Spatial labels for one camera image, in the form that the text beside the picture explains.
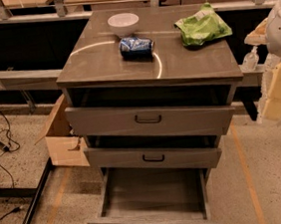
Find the black power adapter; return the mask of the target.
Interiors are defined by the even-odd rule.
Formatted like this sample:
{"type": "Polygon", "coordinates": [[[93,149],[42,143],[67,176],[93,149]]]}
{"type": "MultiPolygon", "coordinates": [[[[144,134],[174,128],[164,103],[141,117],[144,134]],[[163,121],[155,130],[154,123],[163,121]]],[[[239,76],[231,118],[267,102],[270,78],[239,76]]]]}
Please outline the black power adapter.
{"type": "Polygon", "coordinates": [[[3,150],[4,152],[9,152],[9,147],[2,141],[0,141],[0,149],[3,150]]]}

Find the blue soda can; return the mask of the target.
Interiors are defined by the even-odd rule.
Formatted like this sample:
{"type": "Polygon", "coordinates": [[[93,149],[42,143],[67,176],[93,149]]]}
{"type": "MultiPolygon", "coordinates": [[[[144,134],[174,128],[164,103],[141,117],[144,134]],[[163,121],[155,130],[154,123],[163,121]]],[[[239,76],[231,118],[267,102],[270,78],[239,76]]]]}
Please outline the blue soda can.
{"type": "Polygon", "coordinates": [[[149,38],[126,37],[120,40],[119,50],[124,59],[147,58],[153,52],[153,40],[149,38]]]}

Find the bottom grey drawer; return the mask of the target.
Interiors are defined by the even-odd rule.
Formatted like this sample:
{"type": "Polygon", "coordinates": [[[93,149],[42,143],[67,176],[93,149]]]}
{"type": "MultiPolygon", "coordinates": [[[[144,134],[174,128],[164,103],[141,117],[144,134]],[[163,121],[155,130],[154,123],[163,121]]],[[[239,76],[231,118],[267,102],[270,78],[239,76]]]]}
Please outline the bottom grey drawer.
{"type": "Polygon", "coordinates": [[[108,168],[88,224],[217,224],[201,169],[108,168]]]}

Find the cardboard box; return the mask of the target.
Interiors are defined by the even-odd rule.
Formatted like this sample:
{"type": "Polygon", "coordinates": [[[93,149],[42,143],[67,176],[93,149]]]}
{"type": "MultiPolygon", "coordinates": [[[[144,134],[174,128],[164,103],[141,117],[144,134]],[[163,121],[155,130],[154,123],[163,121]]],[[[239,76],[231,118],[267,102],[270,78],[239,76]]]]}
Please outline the cardboard box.
{"type": "Polygon", "coordinates": [[[41,132],[37,143],[45,139],[49,156],[55,166],[89,166],[84,155],[85,141],[72,134],[66,119],[65,109],[68,105],[66,97],[61,95],[56,99],[41,132]]]}

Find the green rice chip bag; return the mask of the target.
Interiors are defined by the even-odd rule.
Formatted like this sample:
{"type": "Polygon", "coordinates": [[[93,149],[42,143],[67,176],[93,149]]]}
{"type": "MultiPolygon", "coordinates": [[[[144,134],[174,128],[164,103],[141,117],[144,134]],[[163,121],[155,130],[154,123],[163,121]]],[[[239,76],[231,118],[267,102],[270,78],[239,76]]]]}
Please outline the green rice chip bag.
{"type": "Polygon", "coordinates": [[[180,30],[182,45],[186,47],[202,46],[232,35],[232,29],[209,3],[203,3],[192,16],[176,21],[174,27],[180,30]]]}

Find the grey drawer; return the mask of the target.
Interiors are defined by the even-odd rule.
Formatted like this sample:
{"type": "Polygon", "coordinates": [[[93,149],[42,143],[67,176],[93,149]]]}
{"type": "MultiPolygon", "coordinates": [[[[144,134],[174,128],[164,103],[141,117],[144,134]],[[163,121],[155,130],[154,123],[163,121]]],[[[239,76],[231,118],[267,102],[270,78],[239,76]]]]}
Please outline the grey drawer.
{"type": "Polygon", "coordinates": [[[88,224],[217,224],[201,169],[108,168],[88,224]]]}
{"type": "Polygon", "coordinates": [[[233,107],[66,108],[77,135],[190,136],[226,134],[233,107]]]}
{"type": "Polygon", "coordinates": [[[91,166],[99,168],[215,168],[219,148],[85,148],[91,166]]]}

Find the white bowl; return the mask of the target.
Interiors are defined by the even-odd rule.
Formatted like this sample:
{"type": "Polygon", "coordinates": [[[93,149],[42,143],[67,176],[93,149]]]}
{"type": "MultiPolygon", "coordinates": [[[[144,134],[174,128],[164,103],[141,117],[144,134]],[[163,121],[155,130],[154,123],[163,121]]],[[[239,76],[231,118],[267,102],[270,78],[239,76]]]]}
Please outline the white bowl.
{"type": "Polygon", "coordinates": [[[133,13],[119,13],[108,19],[110,30],[116,36],[127,37],[135,33],[139,25],[139,16],[133,13]]]}

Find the grey drawer cabinet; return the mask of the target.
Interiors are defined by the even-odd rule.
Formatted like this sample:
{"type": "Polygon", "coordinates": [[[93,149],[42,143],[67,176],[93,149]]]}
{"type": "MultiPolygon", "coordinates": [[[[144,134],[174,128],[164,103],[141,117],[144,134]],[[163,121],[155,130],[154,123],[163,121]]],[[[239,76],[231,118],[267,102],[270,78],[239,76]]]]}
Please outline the grey drawer cabinet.
{"type": "MultiPolygon", "coordinates": [[[[93,14],[57,84],[68,108],[232,107],[241,73],[229,46],[214,40],[199,49],[182,45],[174,22],[194,7],[136,8],[134,37],[153,40],[147,58],[124,59],[111,32],[110,12],[93,14]]],[[[219,135],[85,135],[86,148],[219,148],[219,135]]]]}

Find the top grey drawer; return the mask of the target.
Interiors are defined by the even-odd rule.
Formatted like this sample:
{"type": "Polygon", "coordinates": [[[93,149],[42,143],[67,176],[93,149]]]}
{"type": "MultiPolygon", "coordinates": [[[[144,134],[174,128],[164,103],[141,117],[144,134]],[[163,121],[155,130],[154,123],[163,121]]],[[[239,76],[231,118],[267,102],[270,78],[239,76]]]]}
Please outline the top grey drawer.
{"type": "Polygon", "coordinates": [[[190,136],[226,134],[233,107],[66,108],[77,135],[190,136]]]}

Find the middle grey drawer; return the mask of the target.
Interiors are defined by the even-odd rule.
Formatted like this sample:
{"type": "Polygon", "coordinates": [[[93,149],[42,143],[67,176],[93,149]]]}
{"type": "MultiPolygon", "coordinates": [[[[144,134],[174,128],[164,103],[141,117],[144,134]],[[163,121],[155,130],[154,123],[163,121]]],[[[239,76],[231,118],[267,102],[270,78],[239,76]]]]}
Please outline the middle grey drawer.
{"type": "Polygon", "coordinates": [[[99,168],[215,168],[219,148],[85,148],[91,166],[99,168]]]}

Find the black metal floor stand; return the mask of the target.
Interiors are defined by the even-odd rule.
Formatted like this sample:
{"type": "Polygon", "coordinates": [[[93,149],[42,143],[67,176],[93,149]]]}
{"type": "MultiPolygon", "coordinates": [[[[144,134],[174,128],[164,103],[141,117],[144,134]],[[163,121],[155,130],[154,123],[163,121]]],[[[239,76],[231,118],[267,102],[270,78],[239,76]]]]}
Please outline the black metal floor stand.
{"type": "Polygon", "coordinates": [[[24,199],[30,199],[30,203],[27,206],[27,211],[24,217],[24,220],[22,221],[22,224],[31,224],[34,214],[37,210],[37,207],[39,205],[39,200],[41,197],[41,194],[44,191],[44,186],[47,183],[48,176],[50,174],[50,171],[52,170],[53,163],[52,160],[49,158],[47,160],[46,165],[44,166],[44,170],[41,174],[41,177],[38,181],[38,185],[34,188],[0,188],[0,198],[24,198],[24,199]]]}

